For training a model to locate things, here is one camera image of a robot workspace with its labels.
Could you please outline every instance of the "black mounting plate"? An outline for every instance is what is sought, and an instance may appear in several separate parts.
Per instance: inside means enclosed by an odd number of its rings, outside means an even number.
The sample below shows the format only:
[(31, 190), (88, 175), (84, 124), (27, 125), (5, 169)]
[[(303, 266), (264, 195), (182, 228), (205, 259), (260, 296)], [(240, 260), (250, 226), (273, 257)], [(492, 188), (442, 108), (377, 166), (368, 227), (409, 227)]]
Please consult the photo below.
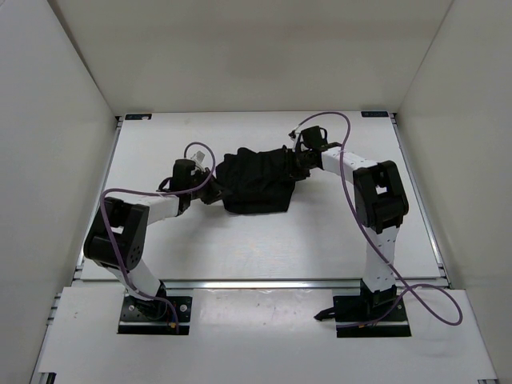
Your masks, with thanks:
[(339, 323), (368, 322), (380, 318), (389, 306), (375, 308), (371, 317), (366, 311), (366, 304), (361, 296), (334, 296), (336, 313), (336, 335), (338, 338), (404, 338), (411, 336), (406, 307), (403, 299), (397, 306), (375, 326), (343, 328)]
[[(191, 296), (167, 296), (176, 309), (179, 322), (179, 335), (190, 332), (190, 316), (192, 312)], [(160, 318), (148, 318), (136, 307), (134, 298), (125, 295), (119, 315), (118, 334), (174, 334), (176, 327), (170, 324), (168, 314), (162, 313)]]

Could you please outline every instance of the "white panel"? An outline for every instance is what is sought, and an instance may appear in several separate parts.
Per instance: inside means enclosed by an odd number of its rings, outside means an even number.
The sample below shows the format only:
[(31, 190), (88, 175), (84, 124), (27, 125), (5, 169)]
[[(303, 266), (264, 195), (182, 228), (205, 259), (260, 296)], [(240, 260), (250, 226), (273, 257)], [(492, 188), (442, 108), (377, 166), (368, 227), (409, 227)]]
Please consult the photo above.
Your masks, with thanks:
[[(240, 146), (291, 146), (288, 133), (310, 114), (154, 114), (147, 121), (125, 121), (107, 186), (155, 190), (189, 142), (211, 146), (218, 162)], [(376, 161), (396, 161), (402, 175), (410, 212), (398, 234), (397, 268), (407, 277), (438, 277), (391, 120), (362, 118), (360, 112), (348, 115), (353, 126), (347, 149)], [(330, 141), (340, 142), (345, 134), (346, 123), (338, 116), (316, 118), (311, 125), (316, 124), (328, 129)], [(239, 216), (228, 214), (221, 202), (192, 202), (182, 216), (148, 227), (143, 257), (164, 279), (361, 278), (366, 243), (350, 214), (340, 177), (314, 170), (297, 183), (285, 214)], [(82, 274), (83, 279), (112, 277), (92, 262)]]
[(400, 109), (449, 273), (512, 382), (512, 2), (456, 0)]
[[(454, 318), (439, 292), (423, 291)], [(332, 306), (330, 290), (195, 290), (190, 335), (116, 333), (120, 287), (67, 288), (40, 370), (55, 384), (225, 384), (346, 382), (476, 383), (495, 378), (463, 291), (459, 327), (434, 320), (410, 295), (410, 338), (336, 338), (333, 322), (313, 316)]]
[(71, 280), (114, 128), (48, 4), (1, 4), (0, 382), (30, 380), (53, 297)]
[(396, 111), (450, 0), (52, 3), (123, 114)]

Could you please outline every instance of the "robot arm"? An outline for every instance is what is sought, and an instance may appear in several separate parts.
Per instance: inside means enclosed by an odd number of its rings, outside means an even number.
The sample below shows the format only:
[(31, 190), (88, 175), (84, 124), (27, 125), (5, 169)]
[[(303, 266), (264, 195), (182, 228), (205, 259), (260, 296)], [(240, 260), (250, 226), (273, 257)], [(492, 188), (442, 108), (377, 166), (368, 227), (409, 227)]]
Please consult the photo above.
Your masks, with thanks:
[[(163, 282), (150, 272), (142, 260), (146, 228), (155, 222), (179, 216), (194, 199), (200, 198), (205, 204), (211, 204), (225, 195), (224, 189), (213, 177), (203, 188), (193, 193), (179, 196), (164, 195), (202, 184), (210, 173), (202, 166), (203, 159), (204, 154), (197, 152), (192, 159), (177, 160), (173, 168), (173, 177), (167, 178), (160, 185), (162, 196), (139, 198), (133, 203), (118, 198), (105, 199), (107, 217), (132, 286), (136, 286), (147, 295), (166, 297)], [(86, 237), (84, 255), (111, 272), (134, 298), (135, 306), (141, 312), (152, 318), (161, 313), (161, 302), (138, 294), (124, 279), (100, 211), (97, 212)]]
[[(328, 143), (327, 132), (319, 126), (290, 134), (294, 139), (296, 167), (320, 168), (340, 175), (341, 145)], [(354, 204), (359, 221), (384, 254), (389, 264), (394, 262), (394, 247), (398, 229), (409, 204), (398, 168), (394, 162), (375, 162), (356, 154), (345, 152), (343, 172), (346, 180), (354, 185)], [(396, 299), (396, 285), (388, 264), (366, 246), (366, 268), (362, 278), (361, 293), (369, 311)]]

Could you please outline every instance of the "white table surface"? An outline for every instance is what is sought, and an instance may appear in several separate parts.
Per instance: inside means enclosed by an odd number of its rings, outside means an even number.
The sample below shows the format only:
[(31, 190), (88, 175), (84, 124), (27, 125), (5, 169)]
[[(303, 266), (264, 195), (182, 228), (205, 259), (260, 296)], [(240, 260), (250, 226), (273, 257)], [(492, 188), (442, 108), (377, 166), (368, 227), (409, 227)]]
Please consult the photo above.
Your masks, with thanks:
[[(452, 294), (464, 321), (446, 326), (411, 295), (410, 338), (336, 338), (313, 315), (332, 306), (330, 290), (195, 290), (190, 334), (117, 334), (124, 289), (65, 288), (40, 372), (54, 384), (91, 383), (475, 383), (495, 378), (464, 291)], [(422, 291), (455, 319), (439, 292)]]
[[(124, 121), (107, 186), (155, 190), (192, 141), (208, 144), (218, 162), (240, 146), (256, 151), (291, 146), (288, 133), (310, 114), (153, 114), (147, 121)], [(362, 118), (360, 112), (348, 115), (353, 127), (347, 149), (376, 161), (393, 160), (402, 176), (410, 212), (398, 233), (396, 267), (408, 278), (438, 277), (391, 120)], [(340, 142), (346, 129), (337, 116), (316, 118), (307, 126), (313, 125), (326, 128), (330, 141)], [(164, 280), (360, 278), (366, 244), (339, 177), (313, 170), (310, 178), (297, 183), (287, 213), (236, 216), (227, 213), (221, 202), (212, 206), (192, 202), (181, 217), (148, 227), (143, 257)], [(82, 279), (114, 277), (86, 260)]]

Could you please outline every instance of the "black fabric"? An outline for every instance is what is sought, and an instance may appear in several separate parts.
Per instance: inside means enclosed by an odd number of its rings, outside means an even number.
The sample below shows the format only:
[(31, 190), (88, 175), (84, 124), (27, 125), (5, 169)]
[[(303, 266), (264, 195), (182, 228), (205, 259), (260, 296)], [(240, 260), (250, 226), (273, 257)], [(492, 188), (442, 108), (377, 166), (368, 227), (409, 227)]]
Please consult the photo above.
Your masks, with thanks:
[(225, 154), (217, 168), (217, 181), (231, 194), (222, 201), (234, 214), (286, 212), (295, 181), (286, 167), (284, 148), (255, 153), (239, 148), (237, 154)]

